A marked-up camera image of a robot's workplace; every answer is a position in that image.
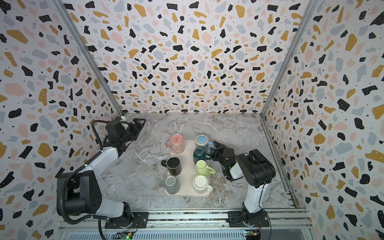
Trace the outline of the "black mug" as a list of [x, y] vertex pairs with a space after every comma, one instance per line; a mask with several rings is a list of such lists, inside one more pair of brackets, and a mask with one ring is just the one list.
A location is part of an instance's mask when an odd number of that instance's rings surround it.
[[181, 160], [178, 157], [170, 157], [162, 160], [161, 165], [168, 169], [171, 176], [178, 176], [182, 172]]

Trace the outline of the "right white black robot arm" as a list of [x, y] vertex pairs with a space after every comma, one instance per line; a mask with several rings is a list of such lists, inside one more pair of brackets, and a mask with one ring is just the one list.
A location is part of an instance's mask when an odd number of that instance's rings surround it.
[[236, 155], [232, 148], [213, 142], [211, 159], [219, 162], [225, 178], [233, 182], [245, 178], [248, 183], [247, 196], [241, 211], [228, 212], [231, 228], [269, 226], [269, 217], [262, 203], [269, 184], [276, 176], [275, 167], [257, 149]]

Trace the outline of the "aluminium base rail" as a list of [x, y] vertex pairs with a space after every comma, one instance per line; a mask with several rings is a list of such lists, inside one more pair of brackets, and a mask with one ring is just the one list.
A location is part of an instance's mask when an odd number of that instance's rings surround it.
[[102, 233], [112, 240], [118, 232], [135, 232], [133, 240], [245, 240], [245, 231], [260, 230], [261, 240], [317, 239], [304, 209], [266, 209], [270, 225], [231, 228], [228, 212], [235, 209], [176, 209], [134, 211], [135, 223], [112, 229], [101, 223]]

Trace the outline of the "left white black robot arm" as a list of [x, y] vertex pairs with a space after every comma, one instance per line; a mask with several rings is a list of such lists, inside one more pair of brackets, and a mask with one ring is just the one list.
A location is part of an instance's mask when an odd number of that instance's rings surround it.
[[[101, 139], [95, 124], [106, 125], [107, 135]], [[134, 215], [126, 202], [116, 202], [103, 197], [99, 180], [104, 170], [117, 160], [128, 146], [137, 140], [146, 119], [125, 117], [112, 121], [91, 121], [91, 128], [99, 144], [99, 151], [79, 168], [63, 173], [57, 179], [57, 213], [69, 225], [87, 219], [105, 220], [116, 228], [129, 228]]]

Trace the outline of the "right corner aluminium post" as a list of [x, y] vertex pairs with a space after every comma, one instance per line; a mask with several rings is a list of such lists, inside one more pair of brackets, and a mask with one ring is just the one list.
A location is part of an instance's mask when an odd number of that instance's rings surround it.
[[273, 84], [273, 86], [271, 87], [270, 94], [269, 94], [269, 96], [266, 100], [265, 106], [261, 112], [261, 118], [262, 119], [267, 115], [268, 108], [272, 105], [274, 95], [278, 91], [278, 87], [283, 80], [283, 77], [284, 77], [284, 75], [285, 75], [285, 73], [289, 67], [289, 64], [290, 64], [292, 58], [294, 57], [294, 54], [298, 48], [298, 45], [302, 39], [302, 36], [303, 36], [305, 29], [306, 29], [306, 27], [310, 21], [310, 18], [314, 13], [315, 8], [317, 7], [318, 2], [319, 1], [316, 1], [316, 0], [310, 0], [307, 7], [306, 7], [306, 10], [305, 10], [304, 15], [303, 15], [303, 19], [301, 20], [300, 25], [298, 26], [298, 30], [297, 30], [294, 38], [293, 38], [292, 44], [290, 45], [290, 48], [288, 49], [288, 52], [287, 52], [286, 57], [283, 61], [282, 67], [281, 67], [281, 69], [277, 75], [277, 79], [276, 79], [275, 83]]

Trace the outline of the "left corner aluminium post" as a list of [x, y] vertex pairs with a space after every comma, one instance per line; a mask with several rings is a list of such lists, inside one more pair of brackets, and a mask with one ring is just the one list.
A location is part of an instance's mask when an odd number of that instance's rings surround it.
[[70, 32], [70, 34], [73, 37], [73, 40], [77, 44], [80, 52], [82, 53], [83, 57], [85, 58], [87, 64], [89, 65], [91, 71], [95, 74], [96, 79], [98, 80], [99, 84], [101, 85], [102, 89], [104, 90], [106, 96], [111, 102], [112, 107], [114, 108], [114, 111], [119, 115], [123, 116], [124, 112], [120, 109], [120, 106], [115, 99], [111, 89], [109, 88], [108, 84], [106, 83], [104, 76], [102, 75], [100, 69], [98, 68], [97, 64], [95, 63], [92, 55], [90, 54], [87, 45], [84, 43], [84, 41], [81, 38], [81, 35], [76, 28], [76, 25], [74, 24], [73, 20], [70, 17], [70, 14], [67, 12], [65, 5], [63, 4], [63, 1], [52, 1], [52, 4], [58, 13], [58, 15], [63, 20], [66, 28]]

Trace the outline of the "left green circuit board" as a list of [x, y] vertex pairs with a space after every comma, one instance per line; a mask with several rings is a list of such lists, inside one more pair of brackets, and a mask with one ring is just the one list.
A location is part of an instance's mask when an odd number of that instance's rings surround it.
[[135, 232], [118, 232], [113, 235], [113, 240], [132, 240], [134, 238]]

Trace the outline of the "right circuit board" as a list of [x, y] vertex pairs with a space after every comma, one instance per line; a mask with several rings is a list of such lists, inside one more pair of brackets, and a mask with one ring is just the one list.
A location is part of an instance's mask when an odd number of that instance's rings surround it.
[[246, 240], [261, 240], [261, 231], [260, 230], [250, 230], [245, 231]]

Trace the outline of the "beige plastic tray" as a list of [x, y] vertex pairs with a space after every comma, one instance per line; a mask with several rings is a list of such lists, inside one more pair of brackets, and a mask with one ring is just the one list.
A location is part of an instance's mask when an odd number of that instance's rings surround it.
[[208, 197], [212, 192], [208, 190], [197, 192], [193, 185], [193, 180], [198, 175], [193, 157], [196, 142], [195, 140], [185, 140], [184, 146], [185, 150], [181, 154], [175, 154], [172, 150], [170, 150], [169, 154], [169, 158], [177, 157], [181, 161], [182, 172], [176, 176], [176, 180], [180, 184], [180, 190], [172, 195], [164, 188], [163, 193], [170, 197]]

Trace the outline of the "corner aluminium post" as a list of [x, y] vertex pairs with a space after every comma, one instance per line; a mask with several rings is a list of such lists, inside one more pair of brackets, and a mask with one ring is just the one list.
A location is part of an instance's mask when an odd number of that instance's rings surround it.
[[294, 54], [298, 48], [298, 45], [302, 39], [302, 36], [303, 36], [305, 29], [306, 29], [306, 27], [310, 21], [310, 18], [314, 13], [315, 8], [317, 7], [318, 2], [319, 1], [316, 1], [316, 0], [310, 0], [307, 7], [306, 7], [306, 10], [305, 10], [304, 15], [303, 15], [303, 19], [301, 20], [300, 25], [298, 26], [298, 30], [297, 30], [294, 38], [293, 38], [292, 44], [290, 45], [290, 48], [288, 49], [288, 52], [287, 52], [286, 57], [283, 61], [282, 67], [281, 67], [281, 69], [277, 75], [277, 79], [276, 79], [275, 83], [273, 84], [273, 86], [271, 87], [270, 94], [269, 94], [269, 96], [266, 100], [265, 106], [261, 112], [261, 118], [262, 119], [267, 115], [268, 108], [272, 105], [274, 95], [278, 91], [278, 87], [283, 80], [283, 77], [284, 77], [284, 75], [285, 75], [285, 73], [289, 67], [289, 64], [290, 64], [292, 58], [294, 57]]
[[111, 102], [112, 107], [114, 108], [114, 111], [119, 115], [123, 116], [124, 112], [120, 109], [120, 106], [115, 99], [111, 89], [109, 88], [108, 84], [106, 83], [104, 76], [102, 75], [100, 69], [98, 68], [97, 64], [95, 63], [92, 55], [90, 54], [87, 45], [84, 43], [84, 41], [81, 38], [81, 35], [76, 28], [76, 25], [74, 24], [73, 20], [70, 17], [70, 14], [67, 12], [65, 5], [63, 4], [63, 1], [52, 1], [52, 4], [58, 13], [58, 15], [63, 20], [66, 28], [70, 32], [70, 34], [73, 37], [73, 40], [77, 44], [80, 52], [82, 53], [83, 57], [85, 58], [87, 64], [89, 65], [91, 71], [95, 74], [96, 79], [98, 80], [99, 84], [101, 85], [102, 89], [104, 90], [106, 96]]

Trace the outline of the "light green mug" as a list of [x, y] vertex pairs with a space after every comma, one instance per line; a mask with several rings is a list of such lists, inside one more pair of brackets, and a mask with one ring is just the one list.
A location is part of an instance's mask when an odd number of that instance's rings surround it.
[[204, 175], [207, 178], [216, 173], [216, 170], [208, 166], [204, 160], [199, 160], [196, 163], [196, 171], [198, 175]]

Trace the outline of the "dark teal mug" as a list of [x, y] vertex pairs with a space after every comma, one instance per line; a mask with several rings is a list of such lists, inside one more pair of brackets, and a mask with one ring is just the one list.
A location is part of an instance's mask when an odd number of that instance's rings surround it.
[[193, 153], [193, 158], [194, 158], [193, 161], [195, 165], [197, 164], [198, 161], [200, 160], [206, 161], [211, 159], [211, 157], [212, 157], [211, 151], [209, 150], [209, 152], [207, 153], [206, 150], [201, 147], [195, 148]]

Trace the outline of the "grey mug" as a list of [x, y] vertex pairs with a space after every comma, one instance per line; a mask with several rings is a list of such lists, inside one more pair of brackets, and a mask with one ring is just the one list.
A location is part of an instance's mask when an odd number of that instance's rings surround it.
[[180, 182], [175, 176], [168, 176], [161, 184], [163, 193], [167, 196], [176, 195], [180, 189]]

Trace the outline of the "light blue butterfly mug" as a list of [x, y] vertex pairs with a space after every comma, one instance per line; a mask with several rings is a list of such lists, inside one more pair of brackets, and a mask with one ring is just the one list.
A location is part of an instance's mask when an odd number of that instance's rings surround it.
[[195, 139], [196, 147], [202, 148], [206, 154], [211, 155], [215, 145], [206, 135], [198, 135]]

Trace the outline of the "pink ghost pattern mug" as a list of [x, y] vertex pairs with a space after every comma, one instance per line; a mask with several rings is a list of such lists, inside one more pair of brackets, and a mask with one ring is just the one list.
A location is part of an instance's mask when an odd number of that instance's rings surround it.
[[182, 135], [175, 134], [165, 142], [165, 146], [170, 148], [171, 152], [175, 154], [181, 154], [185, 150], [185, 139]]

